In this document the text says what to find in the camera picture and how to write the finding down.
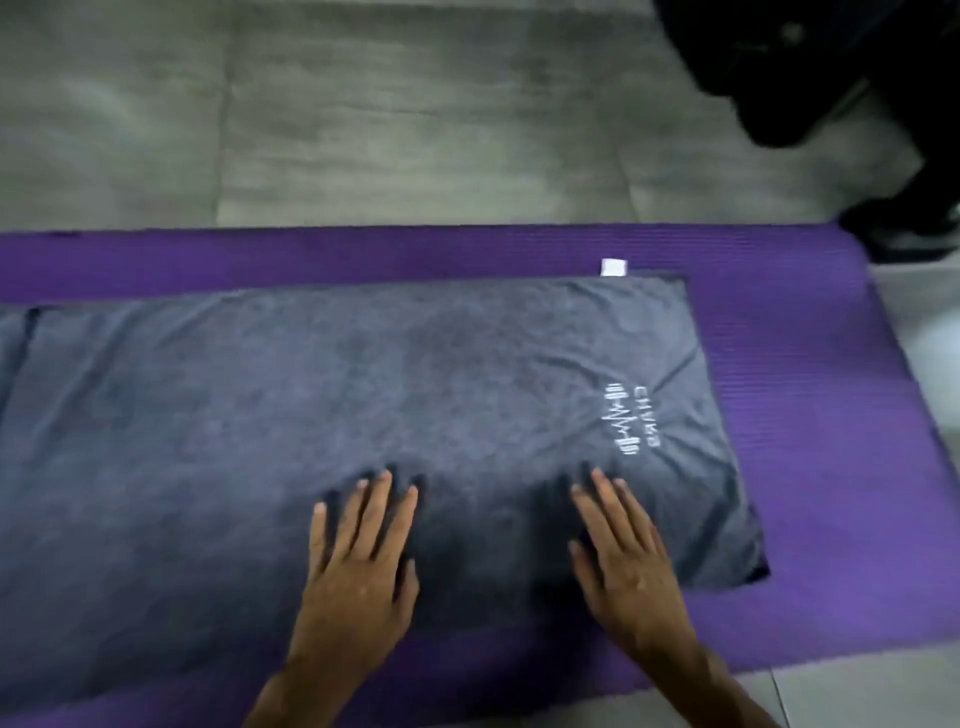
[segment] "gray towel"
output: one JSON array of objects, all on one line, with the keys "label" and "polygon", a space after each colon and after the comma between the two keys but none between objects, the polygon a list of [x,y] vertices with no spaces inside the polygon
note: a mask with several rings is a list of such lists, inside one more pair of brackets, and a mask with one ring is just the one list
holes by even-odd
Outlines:
[{"label": "gray towel", "polygon": [[669,276],[248,291],[0,318],[0,705],[283,645],[312,503],[425,480],[419,630],[580,603],[568,488],[627,478],[687,587],[762,537]]}]

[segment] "white tag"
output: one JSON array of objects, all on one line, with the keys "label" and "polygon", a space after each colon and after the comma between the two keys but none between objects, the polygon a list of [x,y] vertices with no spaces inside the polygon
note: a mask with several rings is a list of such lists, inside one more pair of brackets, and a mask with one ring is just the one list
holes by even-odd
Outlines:
[{"label": "white tag", "polygon": [[627,261],[617,257],[605,257],[600,261],[601,276],[626,276]]}]

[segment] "purple mat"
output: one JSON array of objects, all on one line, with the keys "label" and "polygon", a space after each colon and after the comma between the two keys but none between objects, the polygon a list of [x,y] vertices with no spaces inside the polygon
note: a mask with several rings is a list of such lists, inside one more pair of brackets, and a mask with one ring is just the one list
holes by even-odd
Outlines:
[{"label": "purple mat", "polygon": [[[735,669],[960,638],[960,488],[866,259],[829,227],[146,231],[0,238],[0,302],[296,283],[595,274],[602,257],[686,274],[773,577],[692,595]],[[259,677],[207,669],[39,726],[235,726]],[[642,676],[593,629],[405,642],[346,725],[409,726],[628,692]]]}]

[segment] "embroidered logo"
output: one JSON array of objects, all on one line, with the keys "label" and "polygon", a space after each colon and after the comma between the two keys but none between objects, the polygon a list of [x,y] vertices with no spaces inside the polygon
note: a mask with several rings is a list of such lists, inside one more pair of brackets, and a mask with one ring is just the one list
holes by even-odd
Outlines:
[{"label": "embroidered logo", "polygon": [[657,416],[646,387],[634,387],[631,396],[622,384],[608,384],[604,398],[610,407],[603,419],[619,435],[614,442],[623,454],[636,455],[644,443],[648,448],[660,447]]}]

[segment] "gray tile floor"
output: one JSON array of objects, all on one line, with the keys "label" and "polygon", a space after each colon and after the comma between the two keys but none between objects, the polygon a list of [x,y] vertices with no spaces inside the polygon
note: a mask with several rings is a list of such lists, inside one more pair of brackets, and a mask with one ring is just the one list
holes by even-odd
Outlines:
[{"label": "gray tile floor", "polygon": [[[872,99],[753,147],[649,0],[0,6],[0,231],[820,222],[917,165]],[[876,279],[960,454],[960,258]],[[743,682],[793,728],[960,724],[960,645]],[[639,693],[484,725],[679,721]]]}]

